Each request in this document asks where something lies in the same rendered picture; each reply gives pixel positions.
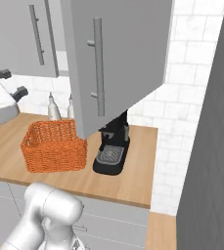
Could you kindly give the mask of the orange woven basket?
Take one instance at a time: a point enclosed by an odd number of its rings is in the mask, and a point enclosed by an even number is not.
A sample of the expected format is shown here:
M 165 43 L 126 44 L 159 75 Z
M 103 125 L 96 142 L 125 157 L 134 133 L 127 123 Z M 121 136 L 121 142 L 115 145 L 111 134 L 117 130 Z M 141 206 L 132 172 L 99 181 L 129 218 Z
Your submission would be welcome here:
M 79 171 L 86 165 L 87 141 L 76 136 L 73 119 L 33 122 L 21 150 L 30 173 Z

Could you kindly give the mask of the grey base cabinet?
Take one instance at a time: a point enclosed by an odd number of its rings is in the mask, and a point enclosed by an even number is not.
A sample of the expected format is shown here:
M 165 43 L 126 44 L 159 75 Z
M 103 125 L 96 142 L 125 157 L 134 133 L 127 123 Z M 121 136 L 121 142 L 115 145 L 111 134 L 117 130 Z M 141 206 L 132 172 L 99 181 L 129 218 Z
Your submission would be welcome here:
M 24 212 L 26 186 L 0 181 L 0 245 Z M 77 196 L 84 204 L 74 230 L 88 250 L 144 250 L 149 210 Z

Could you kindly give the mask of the tall grey cabinet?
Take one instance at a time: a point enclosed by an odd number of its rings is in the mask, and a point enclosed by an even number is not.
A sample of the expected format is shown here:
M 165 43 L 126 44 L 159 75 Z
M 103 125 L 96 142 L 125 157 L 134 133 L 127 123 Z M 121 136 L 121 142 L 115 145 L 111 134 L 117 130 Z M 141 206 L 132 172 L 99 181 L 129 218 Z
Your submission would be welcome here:
M 224 250 L 224 19 L 178 212 L 177 250 Z

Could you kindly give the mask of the white bottle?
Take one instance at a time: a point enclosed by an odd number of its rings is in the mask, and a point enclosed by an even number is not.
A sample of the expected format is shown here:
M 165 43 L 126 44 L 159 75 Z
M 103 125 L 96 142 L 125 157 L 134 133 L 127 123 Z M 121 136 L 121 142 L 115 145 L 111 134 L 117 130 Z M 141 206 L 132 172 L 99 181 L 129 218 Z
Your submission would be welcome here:
M 67 119 L 74 119 L 72 94 L 68 98 Z
M 61 120 L 61 114 L 52 94 L 49 94 L 48 116 L 50 120 Z

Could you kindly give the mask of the black coffee machine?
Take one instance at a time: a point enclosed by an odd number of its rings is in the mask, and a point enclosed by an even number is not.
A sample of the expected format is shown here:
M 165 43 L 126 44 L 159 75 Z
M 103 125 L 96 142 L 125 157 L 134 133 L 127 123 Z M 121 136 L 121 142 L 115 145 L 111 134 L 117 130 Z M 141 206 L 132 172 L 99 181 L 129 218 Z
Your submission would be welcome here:
M 93 163 L 93 171 L 115 176 L 121 173 L 130 144 L 127 111 L 102 127 L 101 145 Z

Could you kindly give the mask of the grey wall cabinet door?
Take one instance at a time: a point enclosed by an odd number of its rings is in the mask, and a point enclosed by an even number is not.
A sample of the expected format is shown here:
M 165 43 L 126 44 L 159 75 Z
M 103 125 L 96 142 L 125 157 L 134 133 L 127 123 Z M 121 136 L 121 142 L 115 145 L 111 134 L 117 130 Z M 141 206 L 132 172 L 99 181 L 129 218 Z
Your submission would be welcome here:
M 86 139 L 164 81 L 174 0 L 61 0 L 77 136 Z M 102 19 L 105 116 L 98 115 L 93 19 Z
M 44 58 L 40 65 L 28 5 L 34 5 Z M 58 77 L 48 0 L 0 0 L 0 70 L 13 74 Z

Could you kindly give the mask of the grey wall cabinet body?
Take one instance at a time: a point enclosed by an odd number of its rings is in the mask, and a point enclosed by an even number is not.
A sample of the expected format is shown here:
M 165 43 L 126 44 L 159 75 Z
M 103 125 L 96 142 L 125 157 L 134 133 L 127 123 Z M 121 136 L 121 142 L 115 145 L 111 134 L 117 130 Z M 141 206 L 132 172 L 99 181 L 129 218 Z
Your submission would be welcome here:
M 61 76 L 68 76 L 67 49 L 64 35 L 61 0 L 48 0 L 48 3 L 52 22 L 59 74 Z

